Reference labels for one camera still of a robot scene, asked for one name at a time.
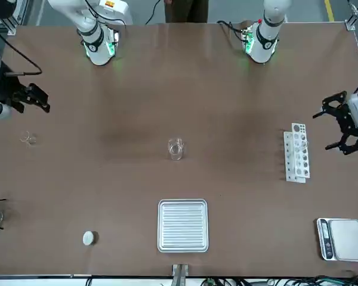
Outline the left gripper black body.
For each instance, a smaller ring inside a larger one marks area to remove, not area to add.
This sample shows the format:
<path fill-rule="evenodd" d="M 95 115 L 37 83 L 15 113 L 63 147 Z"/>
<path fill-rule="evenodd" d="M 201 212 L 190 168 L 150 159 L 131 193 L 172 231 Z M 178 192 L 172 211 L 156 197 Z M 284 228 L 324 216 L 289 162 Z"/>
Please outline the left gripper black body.
<path fill-rule="evenodd" d="M 358 128 L 354 123 L 348 105 L 340 104 L 337 110 L 338 110 L 337 122 L 340 126 L 341 132 L 346 135 L 358 137 Z"/>

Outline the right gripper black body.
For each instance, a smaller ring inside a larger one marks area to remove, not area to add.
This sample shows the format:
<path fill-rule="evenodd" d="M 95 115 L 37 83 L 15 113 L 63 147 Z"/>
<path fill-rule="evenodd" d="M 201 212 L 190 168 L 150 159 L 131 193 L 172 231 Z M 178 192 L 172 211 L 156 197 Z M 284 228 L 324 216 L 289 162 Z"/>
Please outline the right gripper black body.
<path fill-rule="evenodd" d="M 13 71 L 0 72 L 0 103 L 17 104 L 20 82 Z"/>

